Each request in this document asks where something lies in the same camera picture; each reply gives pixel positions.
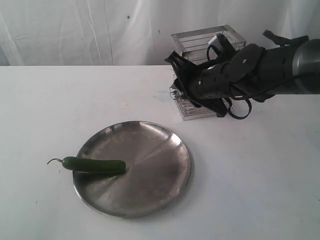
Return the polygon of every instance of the stainless steel plate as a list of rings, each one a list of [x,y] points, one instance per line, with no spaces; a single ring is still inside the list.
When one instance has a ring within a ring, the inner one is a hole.
[[[123,160],[126,173],[73,172],[80,198],[99,213],[138,218],[170,204],[187,185],[191,160],[181,139],[151,122],[128,121],[109,126],[92,136],[78,157]]]

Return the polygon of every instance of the white table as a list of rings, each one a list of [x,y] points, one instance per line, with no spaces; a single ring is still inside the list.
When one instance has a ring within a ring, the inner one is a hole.
[[[320,239],[320,96],[182,121],[169,66],[1,67],[0,79],[1,240]],[[172,205],[124,220],[87,207],[72,173],[46,163],[130,120],[177,133],[194,172]]]

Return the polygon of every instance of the robotic hand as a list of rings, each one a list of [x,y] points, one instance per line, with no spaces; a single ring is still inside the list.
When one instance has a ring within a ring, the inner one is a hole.
[[[195,65],[173,52],[165,61],[177,76],[174,85],[195,107],[207,107],[218,117],[229,113],[236,119],[250,114],[250,99],[263,103],[276,94],[320,94],[320,39],[287,39],[268,30],[263,35],[280,47],[266,50],[249,44],[236,51],[219,33],[209,42],[207,62]],[[216,59],[210,60],[211,49]],[[248,114],[232,113],[231,99],[245,100]]]

